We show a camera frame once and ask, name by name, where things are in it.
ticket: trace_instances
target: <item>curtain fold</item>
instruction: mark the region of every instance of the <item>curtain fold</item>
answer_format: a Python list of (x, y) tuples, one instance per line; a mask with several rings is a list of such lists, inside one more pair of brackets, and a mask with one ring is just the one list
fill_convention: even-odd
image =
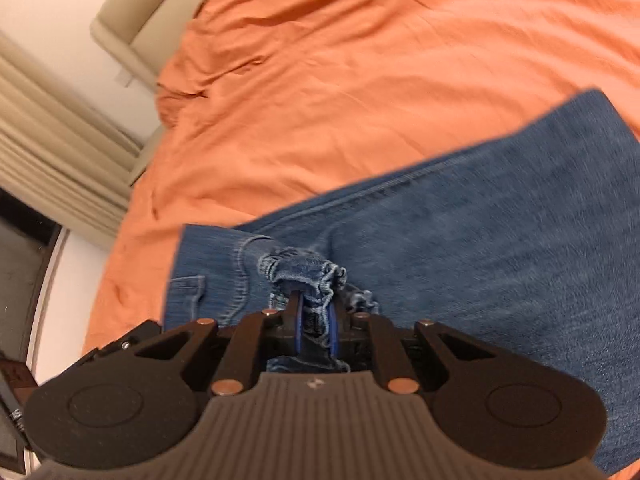
[(110, 248), (140, 146), (0, 34), (0, 187)]

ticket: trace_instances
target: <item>orange bed sheet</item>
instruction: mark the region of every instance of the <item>orange bed sheet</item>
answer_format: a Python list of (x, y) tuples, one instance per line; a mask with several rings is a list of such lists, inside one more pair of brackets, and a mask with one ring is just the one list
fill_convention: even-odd
[(603, 89), (640, 134), (640, 0), (207, 0), (159, 79), (86, 347), (161, 319), (185, 223), (233, 226)]

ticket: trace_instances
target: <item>beige headboard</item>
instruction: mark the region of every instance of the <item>beige headboard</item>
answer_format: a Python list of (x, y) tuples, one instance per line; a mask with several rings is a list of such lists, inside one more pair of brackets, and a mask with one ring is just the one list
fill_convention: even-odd
[[(156, 78), (180, 44), (180, 35), (202, 0), (106, 0), (91, 24), (94, 40), (136, 78), (155, 89)], [(162, 131), (145, 146), (131, 174), (148, 164)]]

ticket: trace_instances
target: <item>stitching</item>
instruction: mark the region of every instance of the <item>stitching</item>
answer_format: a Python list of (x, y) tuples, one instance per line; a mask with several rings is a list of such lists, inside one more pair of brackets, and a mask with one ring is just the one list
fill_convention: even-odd
[[(193, 276), (182, 276), (181, 278), (171, 278), (171, 284), (176, 282), (188, 282), (189, 280), (200, 280), (203, 279), (204, 275), (202, 274), (194, 274)], [(188, 285), (188, 283), (177, 283), (177, 285)]]
[(271, 238), (264, 235), (256, 235), (248, 238), (247, 240), (244, 240), (241, 244), (234, 248), (234, 263), (236, 266), (234, 296), (228, 309), (220, 317), (220, 326), (229, 325), (231, 323), (231, 320), (246, 306), (246, 302), (249, 297), (249, 275), (244, 269), (242, 257), (247, 245), (249, 245), (251, 242), (255, 242), (256, 240), (271, 240)]
[(463, 153), (457, 157), (451, 157), (448, 158), (447, 160), (443, 160), (441, 162), (437, 162), (436, 164), (433, 164), (432, 166), (428, 166), (426, 168), (418, 168), (417, 170), (411, 171), (409, 173), (405, 173), (402, 174), (400, 176), (397, 176), (395, 178), (393, 178), (392, 180), (387, 180), (385, 182), (380, 182), (379, 184), (376, 184), (375, 186), (369, 187), (367, 189), (363, 189), (345, 196), (341, 196), (340, 198), (336, 198), (334, 200), (331, 200), (330, 202), (326, 202), (323, 204), (319, 204), (315, 207), (311, 207), (308, 209), (304, 209), (301, 211), (296, 211), (295, 213), (291, 213), (288, 214), (286, 216), (283, 216), (281, 218), (278, 218), (277, 220), (274, 220), (273, 222), (264, 225), (260, 228), (260, 230), (258, 232), (265, 232), (269, 229), (272, 229), (274, 227), (276, 227), (279, 224), (282, 224), (283, 222), (287, 222), (290, 221), (292, 219), (296, 219), (296, 218), (300, 218), (300, 217), (305, 217), (308, 215), (312, 215), (315, 213), (319, 213), (322, 212), (326, 209), (332, 208), (332, 207), (336, 207), (336, 206), (341, 206), (341, 205), (346, 205), (349, 202), (354, 202), (355, 200), (359, 199), (359, 198), (363, 198), (366, 199), (367, 197), (374, 195), (376, 193), (382, 193), (382, 192), (387, 192), (390, 191), (391, 189), (400, 186), (402, 184), (410, 184), (412, 180), (415, 180), (416, 178), (420, 178), (423, 177), (427, 174), (430, 173), (435, 173), (436, 171), (441, 171), (447, 168), (451, 168), (453, 166), (459, 165), (463, 162), (466, 162), (468, 160), (471, 160), (477, 156), (480, 156), (481, 153), (475, 152), (475, 153)]
[(198, 280), (198, 290), (195, 294), (191, 296), (191, 320), (195, 321), (198, 319), (198, 308), (200, 306), (200, 300), (204, 295), (204, 287), (206, 282), (206, 277), (202, 274), (198, 274), (194, 276)]
[(275, 254), (266, 254), (258, 261), (258, 272), (263, 274), (271, 283), (273, 283), (273, 267), (275, 267), (280, 260), (281, 258)]

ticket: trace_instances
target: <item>jeans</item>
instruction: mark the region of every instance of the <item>jeans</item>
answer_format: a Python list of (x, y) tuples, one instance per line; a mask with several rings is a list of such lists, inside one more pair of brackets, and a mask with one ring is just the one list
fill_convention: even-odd
[(334, 294), (356, 291), (396, 325), (428, 317), (590, 384), (609, 414), (594, 461), (615, 472), (640, 454), (639, 155), (588, 91), (511, 137), (235, 229), (186, 226), (165, 327), (302, 290), (322, 345)]

